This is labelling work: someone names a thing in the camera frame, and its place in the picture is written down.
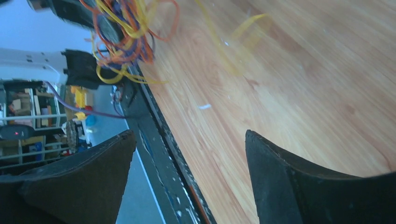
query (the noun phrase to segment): purple cable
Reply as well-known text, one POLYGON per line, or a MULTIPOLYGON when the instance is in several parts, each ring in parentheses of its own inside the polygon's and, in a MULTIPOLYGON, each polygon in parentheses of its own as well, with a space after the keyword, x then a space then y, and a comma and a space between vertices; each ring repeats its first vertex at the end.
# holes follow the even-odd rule
POLYGON ((102 113, 102 112, 98 112, 98 111, 89 111, 89 110, 84 110, 84 109, 81 109, 81 108, 73 107, 73 106, 67 104, 64 100, 62 100, 62 98, 59 96, 59 94, 57 93, 55 88, 49 82, 44 81, 44 83, 47 84, 48 88, 51 89, 51 91, 53 92, 55 98, 63 106, 69 108, 72 111, 83 112, 83 113, 87 113, 87 114, 94 114, 94 115, 103 116, 103 117, 110 117, 110 118, 118 118, 118 119, 126 119, 126 118, 128 118, 128 117, 125 117, 125 116, 119 116, 119 115, 114 115, 114 114, 109 114, 109 113, 102 113))

